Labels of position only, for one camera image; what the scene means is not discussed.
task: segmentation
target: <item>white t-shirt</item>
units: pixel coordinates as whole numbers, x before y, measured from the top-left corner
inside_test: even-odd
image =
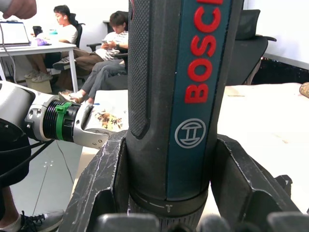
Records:
[[[60,27],[58,31],[59,40],[69,41],[71,44],[76,43],[78,32],[75,26],[67,25],[65,27]]]
[[[127,31],[124,31],[120,34],[117,34],[116,32],[109,33],[107,36],[105,36],[104,40],[107,42],[115,41],[117,44],[127,44],[129,39],[129,33]],[[117,49],[103,49],[100,48],[96,51],[96,53],[103,59],[103,60],[112,60],[115,59],[112,55],[118,54],[119,50]]]

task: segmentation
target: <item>red bosch text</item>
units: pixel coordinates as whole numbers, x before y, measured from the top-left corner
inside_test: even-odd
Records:
[[[217,4],[222,5],[223,0],[197,0],[201,4]],[[198,31],[205,33],[203,39],[195,35],[191,41],[191,52],[196,58],[189,64],[188,76],[189,78],[196,82],[191,84],[186,89],[185,93],[185,103],[205,103],[208,99],[208,86],[204,83],[207,81],[212,74],[212,63],[207,58],[202,57],[205,53],[209,58],[213,56],[216,51],[216,38],[211,35],[220,25],[221,22],[221,12],[219,7],[216,7],[212,11],[212,23],[203,23],[202,17],[205,12],[204,6],[201,5],[197,8],[194,15],[194,24]],[[204,66],[206,68],[202,75],[196,74],[196,68],[198,66]]]

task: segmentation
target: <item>foot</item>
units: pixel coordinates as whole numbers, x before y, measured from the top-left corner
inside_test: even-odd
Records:
[[[59,92],[58,93],[59,95],[59,98],[62,100],[62,101],[65,101],[65,102],[73,102],[73,103],[82,103],[83,102],[83,96],[81,94],[79,94],[78,92],[77,93],[67,93],[67,91],[64,91],[64,92]]]
[[[51,74],[45,74],[45,73],[40,73],[40,75],[32,78],[32,82],[44,82],[44,81],[50,81],[52,80],[53,77],[51,76]]]
[[[26,79],[32,79],[34,77],[37,77],[40,74],[39,71],[36,70],[32,70],[30,73],[28,73],[27,75],[25,75]]]
[[[53,64],[53,68],[56,70],[64,71],[70,68],[70,59],[69,57],[64,57],[61,61]]]
[[[64,215],[63,210],[32,217],[27,217],[24,211],[22,212],[20,229],[17,232],[51,232],[59,227]]]

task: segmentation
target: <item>green ring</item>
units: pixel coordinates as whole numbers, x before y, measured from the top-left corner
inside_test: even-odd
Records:
[[[57,105],[56,112],[57,114],[57,121],[56,121],[56,135],[59,140],[63,140],[62,136],[62,125],[64,115],[67,113],[67,109],[72,105],[71,102],[66,102],[64,105]]]

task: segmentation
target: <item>bosch logo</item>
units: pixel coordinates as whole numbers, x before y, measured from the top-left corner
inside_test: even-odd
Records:
[[[176,143],[183,148],[193,148],[199,145],[206,134],[205,123],[197,118],[184,121],[175,131]]]
[[[203,4],[223,4],[223,0],[197,0],[197,2]],[[190,62],[187,72],[189,78],[198,84],[194,83],[187,87],[185,92],[185,103],[206,103],[208,99],[209,88],[204,82],[212,75],[212,63],[207,58],[201,58],[201,56],[206,54],[211,58],[216,51],[217,40],[212,33],[217,30],[220,25],[221,11],[219,7],[216,7],[212,11],[212,16],[210,16],[209,13],[210,12],[204,10],[204,6],[200,6],[194,14],[194,25],[196,29],[205,33],[205,36],[204,38],[200,38],[195,35],[191,40],[191,52],[196,56],[196,59]],[[208,17],[213,18],[212,23],[205,24],[203,22],[202,16],[204,14],[208,14]],[[206,68],[205,72],[201,75],[196,74],[196,68],[198,66],[204,66]]]

